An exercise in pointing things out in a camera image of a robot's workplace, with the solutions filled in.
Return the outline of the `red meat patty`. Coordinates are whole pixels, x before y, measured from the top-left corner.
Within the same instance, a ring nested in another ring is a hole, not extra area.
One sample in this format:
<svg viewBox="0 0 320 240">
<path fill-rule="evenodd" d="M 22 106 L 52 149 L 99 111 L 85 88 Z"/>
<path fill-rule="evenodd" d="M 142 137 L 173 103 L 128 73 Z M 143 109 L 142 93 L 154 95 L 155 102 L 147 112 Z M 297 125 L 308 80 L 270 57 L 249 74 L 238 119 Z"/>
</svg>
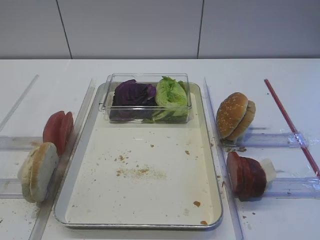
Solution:
<svg viewBox="0 0 320 240">
<path fill-rule="evenodd" d="M 251 169 L 246 157 L 240 156 L 242 162 L 242 189 L 236 195 L 240 201 L 245 201 L 250 197 L 252 187 Z"/>
<path fill-rule="evenodd" d="M 242 157 L 241 160 L 243 165 L 244 189 L 239 199 L 243 202 L 258 196 L 256 176 L 260 168 L 255 159 Z"/>
<path fill-rule="evenodd" d="M 252 176 L 252 187 L 249 198 L 259 198 L 263 195 L 266 189 L 266 174 L 257 160 L 247 157 L 247 161 Z"/>
<path fill-rule="evenodd" d="M 226 163 L 232 191 L 238 193 L 243 187 L 243 169 L 240 156 L 234 151 L 229 152 Z"/>
</svg>

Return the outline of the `clear plastic container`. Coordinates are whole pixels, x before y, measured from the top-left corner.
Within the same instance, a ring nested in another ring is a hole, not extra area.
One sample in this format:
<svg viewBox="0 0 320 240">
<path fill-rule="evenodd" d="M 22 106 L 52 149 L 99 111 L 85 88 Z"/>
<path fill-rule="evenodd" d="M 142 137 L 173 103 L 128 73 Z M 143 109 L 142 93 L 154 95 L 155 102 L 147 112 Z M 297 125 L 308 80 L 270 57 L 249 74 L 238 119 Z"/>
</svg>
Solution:
<svg viewBox="0 0 320 240">
<path fill-rule="evenodd" d="M 113 73 L 100 109 L 111 123 L 187 123 L 192 109 L 185 73 Z"/>
</svg>

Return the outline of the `clear rail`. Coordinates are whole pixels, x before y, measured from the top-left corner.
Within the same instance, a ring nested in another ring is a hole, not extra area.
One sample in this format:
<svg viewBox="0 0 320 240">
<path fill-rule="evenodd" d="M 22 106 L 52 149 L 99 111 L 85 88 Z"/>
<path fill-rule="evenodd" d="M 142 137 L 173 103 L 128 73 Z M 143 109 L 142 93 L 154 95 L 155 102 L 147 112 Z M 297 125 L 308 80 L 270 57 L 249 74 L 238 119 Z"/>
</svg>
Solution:
<svg viewBox="0 0 320 240">
<path fill-rule="evenodd" d="M 23 199 L 22 186 L 17 178 L 6 178 L 0 180 L 1 199 Z"/>
<path fill-rule="evenodd" d="M 1 151 L 29 151 L 43 142 L 41 136 L 1 136 Z"/>
<path fill-rule="evenodd" d="M 221 139 L 224 147 L 248 148 L 300 148 L 308 147 L 309 142 L 299 132 L 252 133 L 247 132 L 236 140 Z"/>
<path fill-rule="evenodd" d="M 264 198 L 319 199 L 319 177 L 277 177 L 266 188 Z"/>
</svg>

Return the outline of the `clear long divider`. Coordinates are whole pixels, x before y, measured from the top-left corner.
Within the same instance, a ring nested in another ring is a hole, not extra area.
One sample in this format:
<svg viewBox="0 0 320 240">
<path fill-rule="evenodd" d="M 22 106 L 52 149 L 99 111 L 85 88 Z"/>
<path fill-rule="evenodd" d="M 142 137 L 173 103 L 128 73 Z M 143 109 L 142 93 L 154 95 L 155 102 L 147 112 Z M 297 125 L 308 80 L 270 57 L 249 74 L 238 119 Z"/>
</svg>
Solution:
<svg viewBox="0 0 320 240">
<path fill-rule="evenodd" d="M 207 80 L 205 77 L 203 79 L 203 90 L 204 90 L 205 101 L 206 101 L 206 106 L 207 106 L 207 110 L 208 110 L 208 117 L 209 117 L 210 125 L 212 128 L 212 132 L 213 132 L 213 140 L 214 140 L 214 145 L 215 145 L 214 148 L 217 153 L 217 158 L 219 161 L 221 177 L 222 177 L 223 186 L 221 186 L 219 189 L 224 190 L 224 193 L 227 198 L 227 203 L 228 203 L 228 208 L 230 211 L 230 216 L 231 216 L 231 221 L 232 221 L 232 225 L 233 225 L 233 231 L 235 234 L 235 239 L 236 240 L 244 240 L 245 235 L 243 233 L 241 221 L 240 221 L 239 214 L 238 214 L 238 208 L 237 208 L 235 198 L 234 198 L 234 195 L 232 192 L 231 182 L 229 179 L 228 169 L 227 169 L 227 165 L 226 165 L 226 159 L 225 159 L 225 155 L 224 155 L 224 149 L 220 143 L 220 137 L 219 137 L 218 129 L 216 127 L 216 118 L 215 118 L 214 108 L 213 108 L 213 104 L 212 104 L 211 94 L 210 94 L 209 86 L 208 86 L 208 83 L 207 83 Z"/>
<path fill-rule="evenodd" d="M 40 204 L 36 221 L 29 236 L 30 240 L 40 240 L 43 236 L 54 203 L 57 196 L 59 195 L 59 189 L 61 186 L 61 182 L 64 179 L 65 171 L 69 165 L 70 159 L 72 159 L 73 157 L 76 144 L 79 141 L 82 126 L 85 122 L 87 111 L 95 92 L 95 88 L 96 81 L 92 78 L 89 82 L 84 99 L 74 122 L 73 130 L 69 136 L 69 141 L 66 145 L 65 152 L 61 155 L 57 168 L 52 175 L 50 185 L 48 186 L 46 199 Z"/>
</svg>

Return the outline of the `white pusher block lower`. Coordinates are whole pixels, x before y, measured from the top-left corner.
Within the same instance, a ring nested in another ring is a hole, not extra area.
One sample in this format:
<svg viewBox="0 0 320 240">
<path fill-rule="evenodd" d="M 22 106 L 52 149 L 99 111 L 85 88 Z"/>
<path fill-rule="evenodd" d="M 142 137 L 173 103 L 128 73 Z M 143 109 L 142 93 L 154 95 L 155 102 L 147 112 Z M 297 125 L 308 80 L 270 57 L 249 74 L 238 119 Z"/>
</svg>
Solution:
<svg viewBox="0 0 320 240">
<path fill-rule="evenodd" d="M 271 183 L 277 176 L 275 167 L 269 158 L 265 158 L 260 161 L 260 165 L 263 168 L 266 176 L 266 183 Z"/>
</svg>

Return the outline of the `red meat patty front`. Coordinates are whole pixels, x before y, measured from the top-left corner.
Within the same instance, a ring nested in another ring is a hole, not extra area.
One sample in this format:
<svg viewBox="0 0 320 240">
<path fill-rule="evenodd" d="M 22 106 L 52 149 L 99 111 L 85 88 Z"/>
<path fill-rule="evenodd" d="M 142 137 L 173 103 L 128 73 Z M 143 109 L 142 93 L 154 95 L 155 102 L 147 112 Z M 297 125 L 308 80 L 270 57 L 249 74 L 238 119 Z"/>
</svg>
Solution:
<svg viewBox="0 0 320 240">
<path fill-rule="evenodd" d="M 240 156 L 234 151 L 229 152 L 226 163 L 232 191 L 238 193 L 243 187 L 243 169 Z"/>
</svg>

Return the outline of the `tomato slice left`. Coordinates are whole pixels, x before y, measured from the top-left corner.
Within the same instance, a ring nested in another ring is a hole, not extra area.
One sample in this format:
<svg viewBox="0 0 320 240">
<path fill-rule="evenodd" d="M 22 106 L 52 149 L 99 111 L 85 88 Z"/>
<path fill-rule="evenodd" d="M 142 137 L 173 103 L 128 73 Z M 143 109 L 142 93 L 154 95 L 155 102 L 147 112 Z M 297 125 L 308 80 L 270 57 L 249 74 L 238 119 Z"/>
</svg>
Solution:
<svg viewBox="0 0 320 240">
<path fill-rule="evenodd" d="M 64 111 L 58 111 L 50 116 L 43 129 L 42 141 L 44 143 L 50 142 L 56 146 L 57 137 L 59 134 L 59 128 L 62 123 L 62 119 L 65 116 Z"/>
</svg>

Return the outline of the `clear strip far left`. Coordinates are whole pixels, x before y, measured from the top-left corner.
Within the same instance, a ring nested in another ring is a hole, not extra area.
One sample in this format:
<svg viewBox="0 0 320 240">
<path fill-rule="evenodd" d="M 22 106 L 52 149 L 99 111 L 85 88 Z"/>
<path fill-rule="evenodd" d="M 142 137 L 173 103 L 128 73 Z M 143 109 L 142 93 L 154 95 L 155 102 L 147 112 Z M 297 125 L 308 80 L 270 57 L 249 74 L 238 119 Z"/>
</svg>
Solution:
<svg viewBox="0 0 320 240">
<path fill-rule="evenodd" d="M 22 92 L 22 94 L 18 97 L 18 99 L 15 101 L 15 103 L 13 104 L 13 106 L 11 107 L 11 109 L 8 111 L 8 113 L 5 115 L 5 117 L 3 118 L 3 120 L 0 122 L 0 131 L 3 130 L 3 128 L 5 127 L 5 125 L 7 124 L 7 122 L 9 121 L 9 119 L 11 118 L 11 116 L 14 114 L 14 112 L 16 111 L 16 109 L 19 107 L 19 105 L 21 104 L 21 102 L 24 100 L 24 98 L 26 97 L 26 95 L 29 93 L 29 91 L 32 89 L 32 87 L 34 86 L 34 84 L 37 82 L 37 80 L 39 79 L 40 75 L 36 74 L 33 79 L 30 81 L 30 83 L 27 85 L 27 87 L 25 88 L 25 90 Z"/>
</svg>

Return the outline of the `clear rail lower left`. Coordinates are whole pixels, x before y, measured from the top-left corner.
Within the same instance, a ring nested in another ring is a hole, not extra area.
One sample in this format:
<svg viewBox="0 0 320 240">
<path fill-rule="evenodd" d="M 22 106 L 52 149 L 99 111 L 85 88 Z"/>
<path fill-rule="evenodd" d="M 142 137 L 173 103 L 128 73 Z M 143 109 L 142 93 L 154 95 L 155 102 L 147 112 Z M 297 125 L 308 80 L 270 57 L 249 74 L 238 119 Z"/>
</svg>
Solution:
<svg viewBox="0 0 320 240">
<path fill-rule="evenodd" d="M 6 178 L 0 180 L 1 199 L 23 199 L 22 186 L 17 178 Z"/>
</svg>

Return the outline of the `clear rail upper right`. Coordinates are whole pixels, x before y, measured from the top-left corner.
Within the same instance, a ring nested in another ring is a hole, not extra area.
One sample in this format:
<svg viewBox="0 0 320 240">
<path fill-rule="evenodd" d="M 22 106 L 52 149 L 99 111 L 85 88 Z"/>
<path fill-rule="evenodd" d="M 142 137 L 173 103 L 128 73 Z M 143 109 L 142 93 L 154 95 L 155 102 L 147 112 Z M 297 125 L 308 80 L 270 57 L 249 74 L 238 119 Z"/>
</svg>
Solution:
<svg viewBox="0 0 320 240">
<path fill-rule="evenodd" d="M 224 147 L 248 148 L 300 148 L 308 147 L 309 142 L 299 132 L 252 133 L 247 132 L 236 140 L 221 139 Z"/>
</svg>

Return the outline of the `sesame top bun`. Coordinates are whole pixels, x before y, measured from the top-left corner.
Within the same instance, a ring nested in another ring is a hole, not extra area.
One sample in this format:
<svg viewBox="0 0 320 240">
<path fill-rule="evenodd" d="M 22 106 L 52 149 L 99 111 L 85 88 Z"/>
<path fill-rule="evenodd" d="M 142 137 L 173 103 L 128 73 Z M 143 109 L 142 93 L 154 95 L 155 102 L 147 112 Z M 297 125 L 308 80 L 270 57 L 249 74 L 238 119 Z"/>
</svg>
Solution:
<svg viewBox="0 0 320 240">
<path fill-rule="evenodd" d="M 248 98 L 241 92 L 234 92 L 221 102 L 216 114 L 216 125 L 222 139 L 230 136 L 239 125 L 248 103 Z"/>
</svg>

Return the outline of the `red plastic strip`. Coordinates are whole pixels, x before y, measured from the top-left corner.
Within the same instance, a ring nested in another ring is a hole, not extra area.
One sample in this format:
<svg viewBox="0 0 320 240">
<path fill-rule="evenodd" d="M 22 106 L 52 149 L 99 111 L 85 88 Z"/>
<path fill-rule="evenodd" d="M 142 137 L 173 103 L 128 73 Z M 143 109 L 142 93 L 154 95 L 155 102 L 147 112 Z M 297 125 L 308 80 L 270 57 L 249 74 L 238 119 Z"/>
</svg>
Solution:
<svg viewBox="0 0 320 240">
<path fill-rule="evenodd" d="M 300 145 L 302 152 L 304 153 L 306 159 L 308 160 L 312 170 L 314 171 L 315 175 L 319 178 L 320 177 L 320 168 L 318 167 L 316 161 L 314 160 L 313 156 L 311 155 L 308 147 L 298 138 L 298 130 L 296 129 L 294 123 L 292 122 L 290 116 L 288 115 L 286 109 L 284 108 L 283 104 L 281 103 L 279 97 L 277 96 L 275 90 L 273 89 L 272 85 L 270 84 L 268 79 L 264 79 L 264 83 L 267 86 L 270 94 L 272 95 L 275 103 L 277 104 L 282 116 L 284 117 L 287 125 L 289 126 L 291 132 L 295 135 L 297 142 Z"/>
</svg>

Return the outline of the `bread slice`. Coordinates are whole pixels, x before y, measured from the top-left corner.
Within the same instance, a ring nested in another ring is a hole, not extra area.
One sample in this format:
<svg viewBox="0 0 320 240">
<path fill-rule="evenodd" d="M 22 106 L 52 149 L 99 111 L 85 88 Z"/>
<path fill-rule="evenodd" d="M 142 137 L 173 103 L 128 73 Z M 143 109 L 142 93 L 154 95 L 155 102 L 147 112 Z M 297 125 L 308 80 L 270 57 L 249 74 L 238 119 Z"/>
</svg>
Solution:
<svg viewBox="0 0 320 240">
<path fill-rule="evenodd" d="M 52 174 L 59 162 L 57 148 L 52 142 L 41 144 L 35 152 L 31 167 L 30 194 L 34 202 L 42 202 Z"/>
<path fill-rule="evenodd" d="M 27 158 L 24 160 L 17 174 L 17 177 L 21 184 L 21 192 L 22 192 L 23 198 L 29 203 L 35 202 L 35 200 L 32 198 L 32 195 L 31 195 L 30 182 L 31 182 L 33 160 L 38 149 L 39 149 L 39 146 L 35 146 L 29 152 Z"/>
</svg>

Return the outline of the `tomato slice right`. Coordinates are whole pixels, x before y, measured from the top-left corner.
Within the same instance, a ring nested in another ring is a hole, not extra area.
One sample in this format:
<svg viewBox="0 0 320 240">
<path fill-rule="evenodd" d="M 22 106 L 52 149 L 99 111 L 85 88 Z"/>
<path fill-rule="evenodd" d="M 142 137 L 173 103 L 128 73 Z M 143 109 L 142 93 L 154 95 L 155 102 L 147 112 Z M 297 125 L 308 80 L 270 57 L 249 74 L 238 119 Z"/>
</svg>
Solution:
<svg viewBox="0 0 320 240">
<path fill-rule="evenodd" d="M 61 156 L 64 153 L 67 146 L 67 142 L 69 140 L 69 136 L 73 131 L 73 127 L 74 127 L 73 115 L 69 111 L 63 117 L 61 125 L 58 130 L 58 137 L 55 143 L 58 156 Z"/>
</svg>

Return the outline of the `plain bun half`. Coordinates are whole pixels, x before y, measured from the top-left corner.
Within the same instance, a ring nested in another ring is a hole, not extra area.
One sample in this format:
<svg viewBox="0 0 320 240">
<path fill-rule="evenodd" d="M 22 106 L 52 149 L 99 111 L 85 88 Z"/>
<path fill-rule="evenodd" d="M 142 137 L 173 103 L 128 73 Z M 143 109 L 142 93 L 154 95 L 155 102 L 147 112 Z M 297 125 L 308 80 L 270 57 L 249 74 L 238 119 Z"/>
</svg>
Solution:
<svg viewBox="0 0 320 240">
<path fill-rule="evenodd" d="M 246 113 L 243 119 L 240 121 L 235 130 L 226 139 L 229 141 L 235 141 L 241 136 L 252 123 L 256 113 L 256 105 L 253 101 L 249 100 L 246 108 Z"/>
</svg>

